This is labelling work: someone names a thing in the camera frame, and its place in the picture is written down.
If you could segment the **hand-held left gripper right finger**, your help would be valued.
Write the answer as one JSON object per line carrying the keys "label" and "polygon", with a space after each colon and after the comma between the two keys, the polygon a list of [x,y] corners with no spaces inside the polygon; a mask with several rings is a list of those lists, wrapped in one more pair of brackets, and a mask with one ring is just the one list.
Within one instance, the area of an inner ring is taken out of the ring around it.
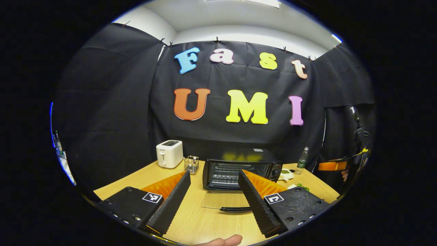
{"label": "hand-held left gripper right finger", "polygon": [[296,231],[331,207],[303,187],[287,189],[244,169],[238,184],[266,238]]}

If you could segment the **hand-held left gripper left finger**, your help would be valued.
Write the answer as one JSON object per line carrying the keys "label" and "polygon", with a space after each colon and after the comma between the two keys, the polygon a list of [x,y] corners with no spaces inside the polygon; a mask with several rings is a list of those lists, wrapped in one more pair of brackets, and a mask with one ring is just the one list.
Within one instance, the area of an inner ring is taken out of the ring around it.
{"label": "hand-held left gripper left finger", "polygon": [[191,175],[184,171],[143,189],[125,187],[97,203],[97,207],[130,228],[164,235],[190,185]]}

